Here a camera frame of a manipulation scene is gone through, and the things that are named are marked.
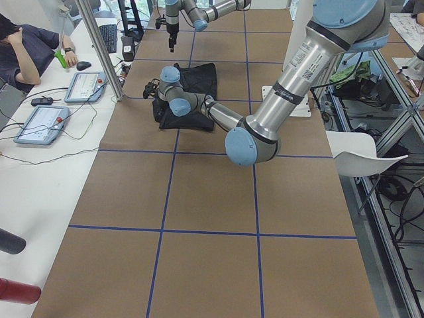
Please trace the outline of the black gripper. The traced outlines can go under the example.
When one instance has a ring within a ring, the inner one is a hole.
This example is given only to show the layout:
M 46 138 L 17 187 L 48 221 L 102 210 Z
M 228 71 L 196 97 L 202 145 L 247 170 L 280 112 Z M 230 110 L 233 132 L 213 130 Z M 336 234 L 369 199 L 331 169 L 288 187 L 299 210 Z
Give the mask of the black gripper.
M 152 79 L 145 85 L 144 91 L 142 93 L 142 97 L 144 99 L 148 99 L 149 97 L 153 98 L 152 106 L 154 115 L 163 115 L 166 110 L 162 100 L 160 100 L 158 97 L 159 83 L 159 79 Z
M 170 52 L 174 52 L 174 48 L 175 48 L 178 33 L 179 33 L 179 18 L 169 17 L 168 15 L 159 16 L 155 20 L 156 30 L 159 30 L 162 25 L 166 26 L 166 31 L 170 35 L 168 39 Z

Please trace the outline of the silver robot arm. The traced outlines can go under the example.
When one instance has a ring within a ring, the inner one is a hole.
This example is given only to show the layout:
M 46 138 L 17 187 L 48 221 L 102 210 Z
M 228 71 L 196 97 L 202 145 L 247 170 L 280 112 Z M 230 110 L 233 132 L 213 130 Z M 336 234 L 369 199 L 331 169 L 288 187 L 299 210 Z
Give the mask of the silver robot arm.
M 196 1 L 192 0 L 170 0 L 165 1 L 164 4 L 165 13 L 156 18 L 155 28 L 160 29 L 162 25 L 166 26 L 166 31 L 169 34 L 168 46 L 170 52 L 173 53 L 180 31 L 180 13 L 185 13 L 194 30 L 196 32 L 201 32 L 204 31 L 212 21 L 216 21 L 235 11 L 249 9 L 251 1 L 226 0 L 215 5 L 210 5 L 207 8 L 198 7 Z
M 226 130 L 225 151 L 239 166 L 266 162 L 280 150 L 279 129 L 333 58 L 379 49 L 388 41 L 390 1 L 314 1 L 305 38 L 258 110 L 247 117 L 206 93 L 186 92 L 180 71 L 162 69 L 156 94 L 177 117 L 199 112 Z

